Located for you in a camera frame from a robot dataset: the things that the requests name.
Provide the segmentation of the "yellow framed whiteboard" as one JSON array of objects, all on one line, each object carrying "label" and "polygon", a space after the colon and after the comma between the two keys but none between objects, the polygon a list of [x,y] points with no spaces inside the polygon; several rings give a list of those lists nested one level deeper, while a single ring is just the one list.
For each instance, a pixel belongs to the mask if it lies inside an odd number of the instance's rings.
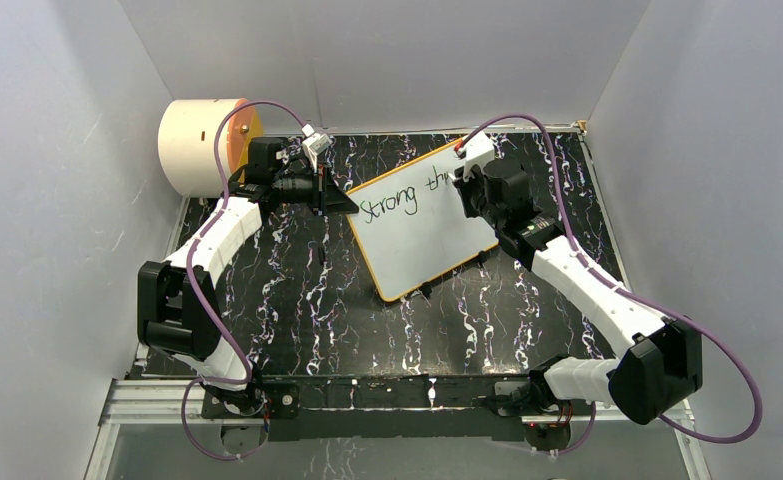
[{"label": "yellow framed whiteboard", "polygon": [[491,227],[465,216],[452,185],[463,165],[453,141],[347,192],[349,225],[379,297],[394,302],[497,246]]}]

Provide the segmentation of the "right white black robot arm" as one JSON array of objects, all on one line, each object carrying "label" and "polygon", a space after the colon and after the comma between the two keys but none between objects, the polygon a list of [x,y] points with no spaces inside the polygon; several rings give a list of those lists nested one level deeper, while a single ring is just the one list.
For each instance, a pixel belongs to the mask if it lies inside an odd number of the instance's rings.
[{"label": "right white black robot arm", "polygon": [[554,414],[573,400],[601,402],[646,425],[702,387],[697,330],[628,298],[614,278],[595,270],[570,245],[563,223],[535,206],[519,165],[459,167],[452,184],[465,216],[487,223],[501,250],[561,293],[614,353],[608,360],[561,355],[535,367],[525,395],[533,408]]}]

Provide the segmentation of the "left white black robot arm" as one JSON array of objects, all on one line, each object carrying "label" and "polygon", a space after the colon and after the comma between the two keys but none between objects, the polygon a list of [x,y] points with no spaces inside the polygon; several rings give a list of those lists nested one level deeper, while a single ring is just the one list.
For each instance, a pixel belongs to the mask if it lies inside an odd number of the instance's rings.
[{"label": "left white black robot arm", "polygon": [[141,344],[190,366],[198,384],[234,415],[255,416],[270,400],[254,364],[221,318],[216,286],[239,249],[279,206],[303,204],[320,216],[358,207],[327,164],[288,153],[279,137],[256,137],[247,161],[228,177],[228,195],[178,250],[147,261],[137,276]]}]

